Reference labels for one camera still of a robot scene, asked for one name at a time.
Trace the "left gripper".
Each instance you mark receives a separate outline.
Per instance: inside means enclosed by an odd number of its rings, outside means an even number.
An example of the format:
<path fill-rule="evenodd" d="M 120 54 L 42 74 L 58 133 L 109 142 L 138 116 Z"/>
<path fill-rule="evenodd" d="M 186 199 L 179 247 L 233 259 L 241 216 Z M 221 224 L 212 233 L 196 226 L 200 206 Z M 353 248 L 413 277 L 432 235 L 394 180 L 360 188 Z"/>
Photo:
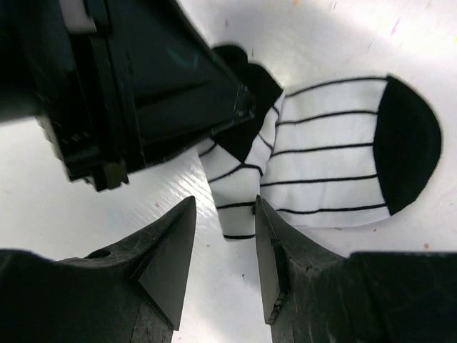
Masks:
<path fill-rule="evenodd" d="M 1 3 L 1 120 L 34 116 L 71 181 L 101 192 L 248 121 L 254 97 L 176 1 Z"/>

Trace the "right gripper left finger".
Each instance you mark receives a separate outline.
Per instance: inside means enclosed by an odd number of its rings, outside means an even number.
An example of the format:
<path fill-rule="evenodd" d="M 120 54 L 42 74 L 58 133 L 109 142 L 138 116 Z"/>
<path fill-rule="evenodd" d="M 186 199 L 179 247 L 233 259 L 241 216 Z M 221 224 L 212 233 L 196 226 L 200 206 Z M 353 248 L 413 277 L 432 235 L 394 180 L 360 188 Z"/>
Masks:
<path fill-rule="evenodd" d="M 3 342 L 170 342 L 179 329 L 196 231 L 187 197 L 84 258 L 1 251 Z"/>

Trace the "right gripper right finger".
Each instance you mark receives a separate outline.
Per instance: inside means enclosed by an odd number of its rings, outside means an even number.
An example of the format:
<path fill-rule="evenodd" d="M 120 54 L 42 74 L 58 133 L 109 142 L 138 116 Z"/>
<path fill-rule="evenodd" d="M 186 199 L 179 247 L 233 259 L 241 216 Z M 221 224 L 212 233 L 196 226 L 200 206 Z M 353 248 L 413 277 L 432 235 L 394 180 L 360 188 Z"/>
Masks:
<path fill-rule="evenodd" d="M 456 254 L 339 256 L 258 198 L 256 253 L 274 342 L 454 342 Z"/>

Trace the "white sock with black lines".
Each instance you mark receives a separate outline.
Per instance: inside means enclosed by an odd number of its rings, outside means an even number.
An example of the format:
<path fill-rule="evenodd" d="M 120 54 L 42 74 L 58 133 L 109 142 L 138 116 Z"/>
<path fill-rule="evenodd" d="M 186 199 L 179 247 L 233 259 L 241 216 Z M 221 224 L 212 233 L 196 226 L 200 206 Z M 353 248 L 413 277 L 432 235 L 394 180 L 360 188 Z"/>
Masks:
<path fill-rule="evenodd" d="M 246 52 L 215 52 L 256 98 L 252 120 L 199 144 L 221 231 L 255 234 L 265 199 L 296 227 L 357 227 L 412 204 L 441 156 L 432 108 L 387 73 L 342 76 L 285 89 Z"/>

